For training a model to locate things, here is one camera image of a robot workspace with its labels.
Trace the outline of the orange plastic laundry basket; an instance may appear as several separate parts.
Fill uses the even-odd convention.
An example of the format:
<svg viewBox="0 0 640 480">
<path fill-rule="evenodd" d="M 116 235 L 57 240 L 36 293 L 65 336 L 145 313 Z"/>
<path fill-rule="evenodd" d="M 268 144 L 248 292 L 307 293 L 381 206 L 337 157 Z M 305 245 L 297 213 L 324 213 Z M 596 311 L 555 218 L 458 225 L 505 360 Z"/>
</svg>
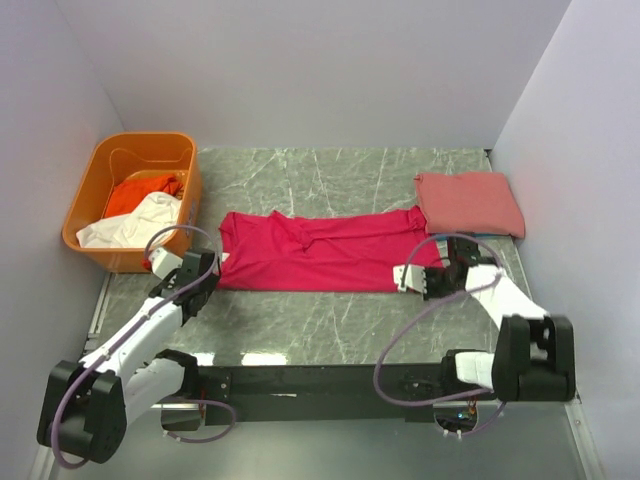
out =
<svg viewBox="0 0 640 480">
<path fill-rule="evenodd" d="M 195 225 L 202 194 L 195 140 L 180 132 L 123 132 L 103 140 L 93 151 L 66 216 L 65 244 L 108 272 L 144 273 L 141 248 L 83 248 L 76 233 L 103 218 L 114 187 L 162 174 L 175 175 L 183 185 L 177 222 Z"/>
</svg>

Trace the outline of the folded blue t shirt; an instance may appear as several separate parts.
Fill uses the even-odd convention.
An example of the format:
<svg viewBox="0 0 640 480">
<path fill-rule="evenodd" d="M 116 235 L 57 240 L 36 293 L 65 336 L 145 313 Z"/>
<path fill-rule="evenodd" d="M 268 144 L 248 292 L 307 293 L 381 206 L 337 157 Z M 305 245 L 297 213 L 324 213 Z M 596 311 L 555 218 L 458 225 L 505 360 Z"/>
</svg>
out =
<svg viewBox="0 0 640 480">
<path fill-rule="evenodd" d="M 486 232 L 481 232 L 481 233 L 472 232 L 471 236 L 476 237 L 476 238 L 494 238 L 494 237 L 497 237 L 499 235 L 493 234 L 493 233 L 486 233 Z"/>
</svg>

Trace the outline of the magenta t shirt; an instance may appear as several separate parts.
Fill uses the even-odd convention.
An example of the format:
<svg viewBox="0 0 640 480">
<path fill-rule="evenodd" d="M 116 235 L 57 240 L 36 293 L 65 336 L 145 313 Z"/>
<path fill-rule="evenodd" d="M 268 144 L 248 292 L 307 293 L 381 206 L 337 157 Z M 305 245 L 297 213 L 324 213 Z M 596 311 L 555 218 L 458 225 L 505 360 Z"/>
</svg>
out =
<svg viewBox="0 0 640 480">
<path fill-rule="evenodd" d="M 428 238 L 419 207 L 352 217 L 230 212 L 220 286 L 269 292 L 390 293 L 393 268 Z"/>
</svg>

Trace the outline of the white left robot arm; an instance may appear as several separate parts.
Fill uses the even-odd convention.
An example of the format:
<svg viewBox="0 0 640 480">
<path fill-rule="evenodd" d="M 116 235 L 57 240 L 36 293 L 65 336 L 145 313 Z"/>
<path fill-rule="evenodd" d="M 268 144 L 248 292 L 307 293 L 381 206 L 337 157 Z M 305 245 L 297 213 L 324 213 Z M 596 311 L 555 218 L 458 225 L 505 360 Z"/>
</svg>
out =
<svg viewBox="0 0 640 480">
<path fill-rule="evenodd" d="M 154 404 L 199 398 L 196 357 L 161 346 L 206 305 L 219 267 L 217 253 L 188 250 L 100 348 L 77 362 L 59 362 L 47 380 L 37 442 L 57 455 L 78 457 L 80 464 L 102 464 L 115 454 L 128 426 Z"/>
</svg>

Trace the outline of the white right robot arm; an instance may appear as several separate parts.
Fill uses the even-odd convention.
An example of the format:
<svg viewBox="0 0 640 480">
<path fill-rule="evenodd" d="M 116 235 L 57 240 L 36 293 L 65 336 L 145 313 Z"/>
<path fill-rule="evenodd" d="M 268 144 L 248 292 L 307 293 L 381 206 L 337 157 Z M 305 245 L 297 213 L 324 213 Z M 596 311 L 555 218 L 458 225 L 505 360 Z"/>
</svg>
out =
<svg viewBox="0 0 640 480">
<path fill-rule="evenodd" d="M 446 393 L 484 388 L 503 402 L 568 402 L 576 394 L 572 323 L 533 302 L 498 265 L 497 256 L 470 236 L 447 239 L 448 264 L 422 271 L 425 300 L 462 292 L 474 298 L 498 328 L 492 353 L 449 350 L 441 361 Z"/>
</svg>

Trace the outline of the aluminium frame rail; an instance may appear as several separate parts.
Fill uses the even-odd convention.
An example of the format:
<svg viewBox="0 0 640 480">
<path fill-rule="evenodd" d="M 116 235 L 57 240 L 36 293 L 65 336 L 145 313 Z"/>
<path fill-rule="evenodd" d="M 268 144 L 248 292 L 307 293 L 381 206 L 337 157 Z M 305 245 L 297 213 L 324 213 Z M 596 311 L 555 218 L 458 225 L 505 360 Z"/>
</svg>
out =
<svg viewBox="0 0 640 480">
<path fill-rule="evenodd" d="M 205 364 L 202 367 L 224 367 L 214 363 L 212 353 L 204 353 L 202 356 Z M 249 353 L 244 356 L 244 362 L 240 366 L 289 366 L 284 359 L 274 357 L 268 359 L 264 354 Z M 455 443 L 462 443 L 465 439 L 484 439 L 493 433 L 496 424 L 505 416 L 511 415 L 515 422 L 508 424 L 506 430 L 513 433 L 520 431 L 530 432 L 530 438 L 521 438 L 522 445 L 514 458 L 517 459 L 516 468 L 522 472 L 526 479 L 538 479 L 540 464 L 527 457 L 528 450 L 534 451 L 541 458 L 550 462 L 559 462 L 560 470 L 546 473 L 548 479 L 602 479 L 605 473 L 600 465 L 598 453 L 592 433 L 585 415 L 583 400 L 575 397 L 564 404 L 551 403 L 516 403 L 501 404 L 497 400 L 486 398 L 481 406 L 487 410 L 487 415 L 479 417 L 475 429 L 468 432 L 446 430 L 437 424 L 435 413 L 440 410 L 455 410 L 463 408 L 463 401 L 449 400 L 443 403 L 435 403 L 433 408 L 433 420 L 431 422 L 409 422 L 411 424 L 429 424 L 433 427 L 434 435 L 451 439 Z M 269 421 L 268 425 L 291 422 L 295 425 L 307 424 L 308 426 L 328 425 L 333 422 L 351 422 L 353 424 L 381 422 L 393 419 L 364 419 L 364 420 L 320 420 L 320 421 Z"/>
</svg>

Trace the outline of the white t shirt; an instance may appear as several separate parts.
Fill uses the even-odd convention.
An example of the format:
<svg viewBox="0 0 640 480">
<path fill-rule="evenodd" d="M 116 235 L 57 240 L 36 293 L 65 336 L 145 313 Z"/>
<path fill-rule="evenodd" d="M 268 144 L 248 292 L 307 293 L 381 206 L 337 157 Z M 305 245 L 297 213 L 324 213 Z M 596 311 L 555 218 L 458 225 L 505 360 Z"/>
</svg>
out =
<svg viewBox="0 0 640 480">
<path fill-rule="evenodd" d="M 175 225 L 182 201 L 162 192 L 149 193 L 131 213 L 94 222 L 76 233 L 81 248 L 144 248 L 159 230 Z"/>
</svg>

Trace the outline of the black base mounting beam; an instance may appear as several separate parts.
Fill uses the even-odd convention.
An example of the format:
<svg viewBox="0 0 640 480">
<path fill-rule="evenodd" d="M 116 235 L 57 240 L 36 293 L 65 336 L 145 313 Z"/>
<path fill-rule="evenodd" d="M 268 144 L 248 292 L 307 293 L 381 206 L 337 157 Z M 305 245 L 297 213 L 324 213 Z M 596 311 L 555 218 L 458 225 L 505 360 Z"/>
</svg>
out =
<svg viewBox="0 0 640 480">
<path fill-rule="evenodd" d="M 239 422 L 397 419 L 431 422 L 433 408 L 401 407 L 374 390 L 372 365 L 201 367 L 194 387 L 168 404 L 214 400 L 230 405 Z M 474 385 L 447 379 L 438 363 L 387 364 L 379 382 L 403 401 L 443 403 L 470 396 Z"/>
</svg>

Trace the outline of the orange t shirt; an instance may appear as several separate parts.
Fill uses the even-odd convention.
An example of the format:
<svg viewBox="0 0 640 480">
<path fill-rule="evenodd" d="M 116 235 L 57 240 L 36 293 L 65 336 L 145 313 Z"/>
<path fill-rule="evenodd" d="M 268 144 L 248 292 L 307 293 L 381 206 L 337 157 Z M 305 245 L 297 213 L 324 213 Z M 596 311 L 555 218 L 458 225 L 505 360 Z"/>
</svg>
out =
<svg viewBox="0 0 640 480">
<path fill-rule="evenodd" d="M 160 192 L 178 198 L 182 190 L 183 183 L 174 174 L 127 179 L 112 190 L 103 217 L 129 214 L 151 193 Z"/>
</svg>

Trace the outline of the folded salmon pink t shirt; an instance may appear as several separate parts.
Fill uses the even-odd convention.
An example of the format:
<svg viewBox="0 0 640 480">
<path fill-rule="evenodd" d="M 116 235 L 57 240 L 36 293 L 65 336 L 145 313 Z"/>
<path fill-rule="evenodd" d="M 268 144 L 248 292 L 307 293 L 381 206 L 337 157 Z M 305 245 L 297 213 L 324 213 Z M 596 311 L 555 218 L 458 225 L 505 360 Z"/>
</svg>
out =
<svg viewBox="0 0 640 480">
<path fill-rule="evenodd" d="M 501 173 L 420 173 L 414 187 L 429 233 L 525 237 L 524 217 Z"/>
</svg>

